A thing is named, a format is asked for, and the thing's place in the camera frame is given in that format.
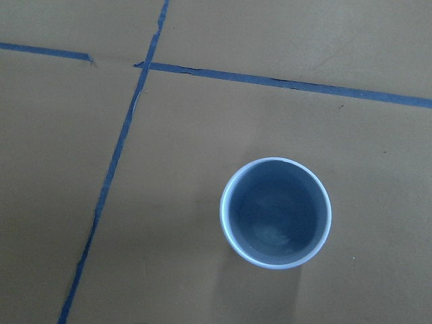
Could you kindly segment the light blue plastic cup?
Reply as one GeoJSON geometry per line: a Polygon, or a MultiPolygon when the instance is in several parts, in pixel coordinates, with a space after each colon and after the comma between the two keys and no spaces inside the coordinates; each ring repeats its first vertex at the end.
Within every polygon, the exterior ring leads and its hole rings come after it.
{"type": "Polygon", "coordinates": [[[244,260],[274,270],[303,265],[324,246],[331,201],[307,167],[266,157],[241,167],[221,195],[219,218],[227,242],[244,260]]]}

